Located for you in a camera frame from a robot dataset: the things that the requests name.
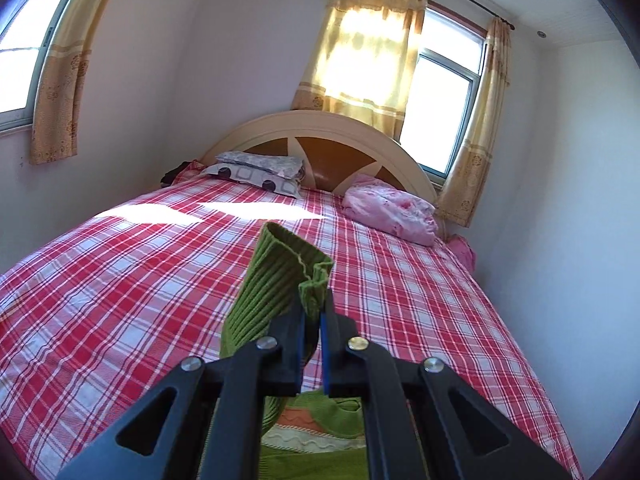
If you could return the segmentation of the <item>green orange striped knit sweater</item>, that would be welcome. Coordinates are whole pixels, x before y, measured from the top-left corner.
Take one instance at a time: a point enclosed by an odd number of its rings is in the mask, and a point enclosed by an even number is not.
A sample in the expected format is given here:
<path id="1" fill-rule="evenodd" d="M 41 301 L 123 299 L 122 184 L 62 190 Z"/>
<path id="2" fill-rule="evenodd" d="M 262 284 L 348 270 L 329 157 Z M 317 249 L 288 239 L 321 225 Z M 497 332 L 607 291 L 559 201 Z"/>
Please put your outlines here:
<path id="1" fill-rule="evenodd" d="M 333 260 L 284 226 L 262 226 L 239 296 L 224 319 L 219 356 L 268 333 L 298 297 L 317 327 Z M 332 399 L 320 390 L 295 398 L 268 396 L 262 416 L 262 479 L 367 479 L 363 408 L 358 398 Z"/>

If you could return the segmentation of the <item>red white plaid bed sheet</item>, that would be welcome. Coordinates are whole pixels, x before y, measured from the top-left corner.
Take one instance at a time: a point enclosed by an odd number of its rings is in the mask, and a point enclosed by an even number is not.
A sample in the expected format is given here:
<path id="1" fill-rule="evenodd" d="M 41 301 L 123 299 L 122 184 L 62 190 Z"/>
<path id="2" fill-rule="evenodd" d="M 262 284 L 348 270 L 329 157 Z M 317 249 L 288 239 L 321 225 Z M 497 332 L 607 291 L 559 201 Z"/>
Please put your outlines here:
<path id="1" fill-rule="evenodd" d="M 363 336 L 407 361 L 438 356 L 580 477 L 540 381 L 444 244 L 423 247 L 353 222 L 327 192 L 291 200 L 196 168 L 3 274 L 1 429 L 29 472 L 54 478 L 183 358 L 216 358 L 269 218 L 333 260 L 336 308 Z"/>

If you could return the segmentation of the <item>pink cloth beside bed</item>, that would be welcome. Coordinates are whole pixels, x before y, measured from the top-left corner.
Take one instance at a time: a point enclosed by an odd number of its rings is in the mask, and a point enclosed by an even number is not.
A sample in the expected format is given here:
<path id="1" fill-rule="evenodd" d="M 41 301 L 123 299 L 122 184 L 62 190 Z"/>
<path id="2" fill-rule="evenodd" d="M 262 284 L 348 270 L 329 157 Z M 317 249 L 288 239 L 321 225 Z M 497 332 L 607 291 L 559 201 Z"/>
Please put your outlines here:
<path id="1" fill-rule="evenodd" d="M 473 274 L 476 267 L 476 253 L 465 237 L 452 234 L 446 240 L 446 246 L 465 269 Z"/>

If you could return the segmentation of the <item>yellow curtain centre window right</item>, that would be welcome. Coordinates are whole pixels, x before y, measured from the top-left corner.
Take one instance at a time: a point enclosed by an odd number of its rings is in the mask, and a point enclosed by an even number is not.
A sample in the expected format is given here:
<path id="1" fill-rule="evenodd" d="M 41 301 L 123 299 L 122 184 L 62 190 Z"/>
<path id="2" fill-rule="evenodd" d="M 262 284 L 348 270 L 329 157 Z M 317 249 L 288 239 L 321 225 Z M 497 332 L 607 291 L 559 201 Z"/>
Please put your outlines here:
<path id="1" fill-rule="evenodd" d="M 510 86 L 511 29 L 501 18 L 489 24 L 483 71 L 469 125 L 437 199 L 445 220 L 468 228 L 480 202 Z"/>

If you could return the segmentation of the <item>pink floral pillow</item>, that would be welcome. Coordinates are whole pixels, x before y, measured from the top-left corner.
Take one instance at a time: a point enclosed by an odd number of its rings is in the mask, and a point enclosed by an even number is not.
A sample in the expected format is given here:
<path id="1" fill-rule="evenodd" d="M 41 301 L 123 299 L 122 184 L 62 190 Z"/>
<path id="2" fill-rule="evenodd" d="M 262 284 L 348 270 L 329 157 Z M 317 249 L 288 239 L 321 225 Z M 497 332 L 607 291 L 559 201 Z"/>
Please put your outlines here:
<path id="1" fill-rule="evenodd" d="M 357 174 L 342 199 L 344 215 L 369 228 L 425 247 L 438 234 L 435 207 L 375 177 Z"/>

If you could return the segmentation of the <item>dark cloth beside bed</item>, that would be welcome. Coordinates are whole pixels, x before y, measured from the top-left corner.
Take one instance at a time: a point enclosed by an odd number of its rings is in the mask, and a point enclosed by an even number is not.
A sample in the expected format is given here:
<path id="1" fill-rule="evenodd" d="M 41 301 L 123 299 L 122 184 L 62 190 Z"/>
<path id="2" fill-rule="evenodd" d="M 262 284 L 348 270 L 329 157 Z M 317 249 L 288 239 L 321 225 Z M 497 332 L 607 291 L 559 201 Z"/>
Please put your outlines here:
<path id="1" fill-rule="evenodd" d="M 186 168 L 188 168 L 190 162 L 182 162 L 179 166 L 175 167 L 166 172 L 163 177 L 160 179 L 160 188 L 167 188 L 169 185 L 172 185 L 178 177 L 179 174 L 183 172 Z"/>

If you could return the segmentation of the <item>white bus print pillow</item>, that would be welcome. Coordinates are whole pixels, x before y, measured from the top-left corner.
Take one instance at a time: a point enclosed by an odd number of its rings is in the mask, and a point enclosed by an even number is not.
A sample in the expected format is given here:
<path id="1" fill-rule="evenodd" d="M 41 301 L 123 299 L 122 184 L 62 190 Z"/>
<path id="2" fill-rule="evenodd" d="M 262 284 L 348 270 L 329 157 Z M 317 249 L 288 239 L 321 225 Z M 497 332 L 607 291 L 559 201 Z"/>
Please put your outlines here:
<path id="1" fill-rule="evenodd" d="M 218 164 L 205 168 L 202 174 L 213 178 L 253 185 L 255 188 L 261 188 L 264 191 L 286 197 L 300 197 L 300 183 L 297 180 L 285 179 L 263 169 L 230 164 L 230 162 L 218 162 Z"/>

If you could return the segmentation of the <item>grey patterned pillow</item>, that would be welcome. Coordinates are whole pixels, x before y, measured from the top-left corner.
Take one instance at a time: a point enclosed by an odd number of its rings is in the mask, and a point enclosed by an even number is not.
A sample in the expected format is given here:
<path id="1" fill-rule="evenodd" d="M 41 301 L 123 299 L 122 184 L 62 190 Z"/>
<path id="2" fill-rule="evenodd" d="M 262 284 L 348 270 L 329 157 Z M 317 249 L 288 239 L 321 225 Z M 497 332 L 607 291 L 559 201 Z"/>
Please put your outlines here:
<path id="1" fill-rule="evenodd" d="M 285 179 L 301 179 L 305 175 L 304 161 L 296 156 L 228 151 L 218 154 L 216 161 L 264 170 Z"/>

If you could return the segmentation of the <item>cream arched wooden headboard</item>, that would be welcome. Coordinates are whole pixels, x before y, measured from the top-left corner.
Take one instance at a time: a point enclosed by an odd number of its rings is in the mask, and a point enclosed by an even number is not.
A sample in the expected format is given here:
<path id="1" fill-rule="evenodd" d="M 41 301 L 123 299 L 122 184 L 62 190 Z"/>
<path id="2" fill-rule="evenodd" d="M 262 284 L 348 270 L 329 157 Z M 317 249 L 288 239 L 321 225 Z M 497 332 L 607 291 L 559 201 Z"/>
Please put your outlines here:
<path id="1" fill-rule="evenodd" d="M 288 155 L 305 165 L 303 186 L 342 195 L 357 174 L 366 174 L 430 203 L 431 180 L 395 140 L 358 120 L 316 110 L 291 110 L 244 122 L 201 158 L 211 165 L 226 151 Z"/>

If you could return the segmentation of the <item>yellow curtain side window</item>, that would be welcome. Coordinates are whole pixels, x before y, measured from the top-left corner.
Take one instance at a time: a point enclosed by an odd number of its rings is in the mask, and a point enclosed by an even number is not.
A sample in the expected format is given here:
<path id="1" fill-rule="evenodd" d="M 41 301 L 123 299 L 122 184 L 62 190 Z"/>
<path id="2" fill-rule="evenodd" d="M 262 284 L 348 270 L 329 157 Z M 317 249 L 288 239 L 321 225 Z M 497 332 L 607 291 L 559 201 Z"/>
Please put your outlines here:
<path id="1" fill-rule="evenodd" d="M 43 165 L 77 154 L 80 104 L 96 29 L 108 0 L 68 0 L 39 77 L 29 162 Z"/>

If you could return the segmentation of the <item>yellow curtain centre window left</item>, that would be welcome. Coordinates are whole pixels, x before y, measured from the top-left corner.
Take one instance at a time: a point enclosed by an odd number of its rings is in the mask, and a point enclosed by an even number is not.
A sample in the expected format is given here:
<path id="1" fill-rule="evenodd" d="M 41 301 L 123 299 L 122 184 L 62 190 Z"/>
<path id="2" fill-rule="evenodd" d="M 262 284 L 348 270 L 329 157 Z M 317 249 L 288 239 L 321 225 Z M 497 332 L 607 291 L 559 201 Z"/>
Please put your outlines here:
<path id="1" fill-rule="evenodd" d="M 294 110 L 359 120 L 400 138 L 427 0 L 329 0 Z"/>

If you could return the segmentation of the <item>side window aluminium frame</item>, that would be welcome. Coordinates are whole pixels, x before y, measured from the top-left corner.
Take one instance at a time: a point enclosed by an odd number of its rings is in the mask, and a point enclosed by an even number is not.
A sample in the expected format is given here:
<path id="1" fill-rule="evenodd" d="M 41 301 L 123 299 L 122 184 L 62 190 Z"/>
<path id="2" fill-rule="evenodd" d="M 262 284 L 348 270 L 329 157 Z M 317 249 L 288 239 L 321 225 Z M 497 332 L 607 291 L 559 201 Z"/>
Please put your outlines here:
<path id="1" fill-rule="evenodd" d="M 1 130 L 32 123 L 38 81 L 70 0 L 27 0 L 1 34 Z"/>

